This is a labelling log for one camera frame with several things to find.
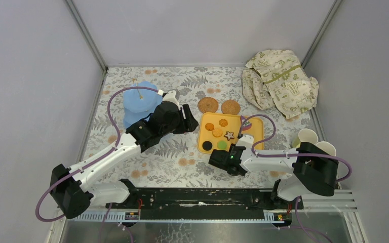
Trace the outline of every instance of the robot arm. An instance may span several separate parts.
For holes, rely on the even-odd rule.
[[[98,179],[117,164],[143,153],[155,146],[169,133],[193,132],[199,125],[188,105],[180,106],[178,92],[172,90],[164,95],[154,113],[137,121],[126,129],[117,145],[110,145],[87,160],[65,168],[62,164],[53,169],[50,185],[60,178],[81,170],[53,189],[50,194],[68,219],[83,213],[88,207],[106,203],[122,203],[129,196],[123,182],[96,184]],[[106,156],[83,170],[83,166]]]
[[[257,157],[251,151],[254,137],[244,135],[229,151],[213,150],[209,164],[226,170],[233,176],[244,176],[252,171],[281,171],[293,174],[274,185],[272,200],[279,204],[293,201],[304,194],[333,196],[338,161],[320,157],[288,157],[286,154],[320,153],[326,154],[315,145],[303,142],[300,148],[289,150],[256,150],[259,154],[279,155]]]

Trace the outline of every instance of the yellow tray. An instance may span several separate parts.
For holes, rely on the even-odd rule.
[[[221,119],[227,120],[228,125],[225,127],[220,126],[219,122]],[[223,134],[216,138],[212,135],[212,131],[208,131],[205,128],[205,125],[207,123],[212,123],[214,125],[214,128],[220,128],[223,131]],[[251,128],[242,131],[242,133],[248,133],[254,136],[254,142],[260,141],[264,139],[264,127],[263,127],[263,121],[259,118],[251,118],[250,119]],[[212,150],[218,149],[217,143],[220,140],[223,140],[226,142],[227,146],[225,150],[228,150],[230,148],[230,145],[232,143],[235,143],[238,141],[238,132],[241,127],[241,116],[240,115],[229,115],[229,114],[220,114],[220,113],[204,113],[201,118],[201,126],[199,130],[199,137],[198,137],[198,150],[202,153],[212,153]],[[225,138],[224,135],[226,135],[226,132],[233,132],[234,133],[234,139],[231,139],[230,141]],[[209,151],[206,151],[202,148],[202,144],[205,141],[210,141],[212,143],[212,149]],[[257,144],[256,149],[263,149],[263,143]]]

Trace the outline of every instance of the black cookie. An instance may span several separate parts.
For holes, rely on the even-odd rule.
[[[203,144],[202,144],[202,148],[205,150],[205,151],[209,151],[211,150],[212,148],[212,143],[210,141],[205,141]]]

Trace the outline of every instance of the round cookie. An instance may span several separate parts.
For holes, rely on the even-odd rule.
[[[221,135],[223,135],[223,131],[220,129],[220,128],[215,128],[213,131],[212,131],[212,135],[216,138],[220,137]]]
[[[227,147],[227,143],[224,140],[220,140],[217,143],[217,148],[220,150],[225,150]]]
[[[218,110],[218,102],[214,98],[205,97],[199,101],[198,108],[202,113],[205,113],[205,112],[214,113]]]
[[[209,151],[212,149],[212,143],[210,141],[205,141],[202,143],[202,148],[205,150],[205,151]]]
[[[226,100],[221,105],[223,114],[237,115],[241,111],[241,106],[235,100]]]
[[[214,130],[214,124],[212,124],[212,123],[205,124],[205,129],[208,131]]]

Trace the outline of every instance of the white wall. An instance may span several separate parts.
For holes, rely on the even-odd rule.
[[[108,65],[243,65],[265,49],[302,59],[333,0],[75,0]]]
[[[100,81],[63,1],[0,1],[0,243],[44,242],[36,202],[75,162]]]
[[[389,1],[345,1],[306,69],[328,140],[354,174],[371,243],[389,242]]]

